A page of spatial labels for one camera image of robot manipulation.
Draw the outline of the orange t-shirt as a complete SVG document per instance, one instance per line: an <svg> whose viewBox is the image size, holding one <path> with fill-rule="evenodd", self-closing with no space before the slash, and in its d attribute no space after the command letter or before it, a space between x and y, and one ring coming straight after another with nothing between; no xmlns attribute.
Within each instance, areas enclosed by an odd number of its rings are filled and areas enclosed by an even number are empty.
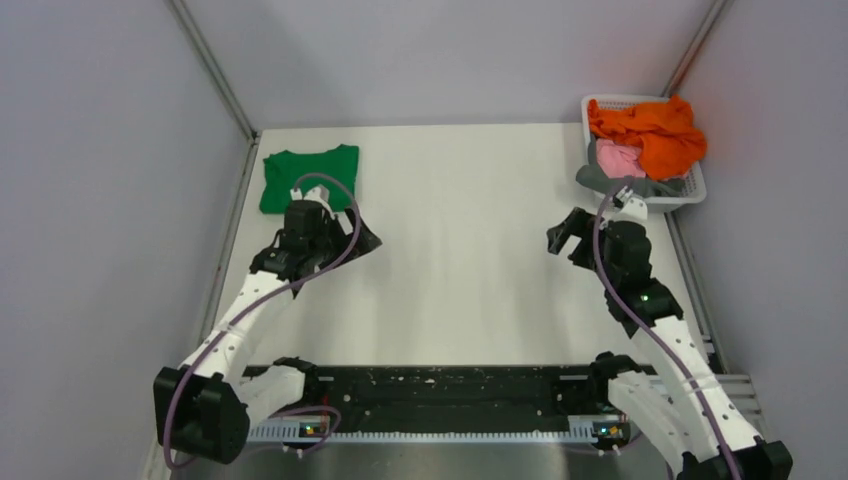
<svg viewBox="0 0 848 480"><path fill-rule="evenodd" d="M655 181L686 175L708 150L689 102L678 95L614 110L592 99L586 107L589 131L619 145L641 150L639 163Z"/></svg>

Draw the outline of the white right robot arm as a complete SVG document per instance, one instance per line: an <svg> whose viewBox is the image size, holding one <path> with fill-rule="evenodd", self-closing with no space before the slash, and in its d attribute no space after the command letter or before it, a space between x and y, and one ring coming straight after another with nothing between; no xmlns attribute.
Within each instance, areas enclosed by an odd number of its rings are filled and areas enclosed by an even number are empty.
<svg viewBox="0 0 848 480"><path fill-rule="evenodd" d="M659 393L630 357L604 352L590 366L589 404L624 413L673 479L788 478L794 465L788 448L766 440L740 412L696 346L682 307L654 277L645 228L575 207L546 235L554 255L577 238L569 260L597 275L610 316L665 389Z"/></svg>

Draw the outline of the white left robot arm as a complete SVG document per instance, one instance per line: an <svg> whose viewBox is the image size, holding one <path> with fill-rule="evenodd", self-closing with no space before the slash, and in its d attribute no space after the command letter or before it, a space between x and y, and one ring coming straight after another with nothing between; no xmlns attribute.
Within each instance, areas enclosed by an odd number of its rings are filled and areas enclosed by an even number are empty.
<svg viewBox="0 0 848 480"><path fill-rule="evenodd" d="M309 194L292 200L271 243L249 264L235 300L203 340L177 367L154 379L156 433L168 467L174 453L233 462L249 431L291 407L308 413L319 404L320 386L308 365L271 365L250 379L250 361L272 325L306 283L382 244L357 203L340 213Z"/></svg>

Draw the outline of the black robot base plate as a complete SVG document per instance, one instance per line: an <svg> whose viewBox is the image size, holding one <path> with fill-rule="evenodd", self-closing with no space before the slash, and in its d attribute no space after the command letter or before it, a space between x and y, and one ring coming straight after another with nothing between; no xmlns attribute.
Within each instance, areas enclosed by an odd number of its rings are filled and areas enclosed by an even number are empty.
<svg viewBox="0 0 848 480"><path fill-rule="evenodd" d="M323 366L296 406L341 414L338 441L627 442L627 416L578 366Z"/></svg>

